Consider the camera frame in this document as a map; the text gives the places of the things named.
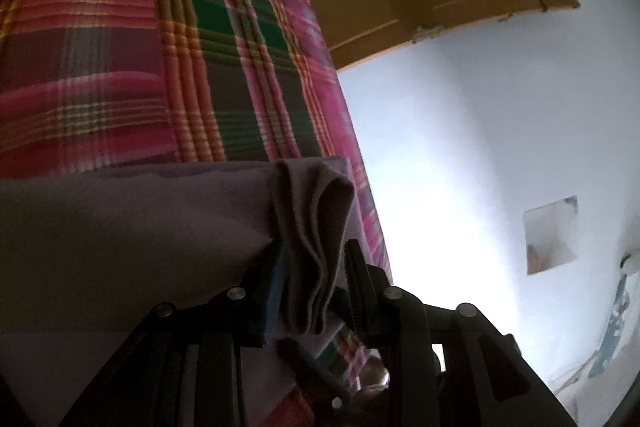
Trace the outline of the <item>person right hand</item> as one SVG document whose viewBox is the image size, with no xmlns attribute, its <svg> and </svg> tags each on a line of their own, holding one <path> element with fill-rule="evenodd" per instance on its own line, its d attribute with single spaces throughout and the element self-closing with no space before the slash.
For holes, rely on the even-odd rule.
<svg viewBox="0 0 640 427">
<path fill-rule="evenodd" d="M 372 400 L 387 388 L 389 380 L 390 373 L 388 373 L 382 360 L 377 357 L 371 357 L 356 379 L 352 401 L 367 402 Z"/>
</svg>

